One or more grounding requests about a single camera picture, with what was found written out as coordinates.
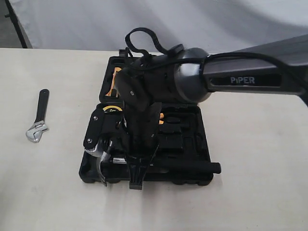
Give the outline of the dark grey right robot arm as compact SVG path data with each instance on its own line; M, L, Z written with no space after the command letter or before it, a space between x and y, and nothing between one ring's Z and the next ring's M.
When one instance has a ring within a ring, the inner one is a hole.
M140 190L158 148L163 103L201 103L215 92L295 95L307 102L308 38L298 36L251 48L209 54L178 45L126 58L115 77L130 138L129 187Z

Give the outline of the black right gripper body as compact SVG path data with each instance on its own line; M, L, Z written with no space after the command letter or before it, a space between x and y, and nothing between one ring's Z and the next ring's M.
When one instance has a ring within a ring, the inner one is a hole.
M158 127L162 104L149 105L138 111L128 103L123 103L124 120L128 134L126 159L153 158L158 148Z

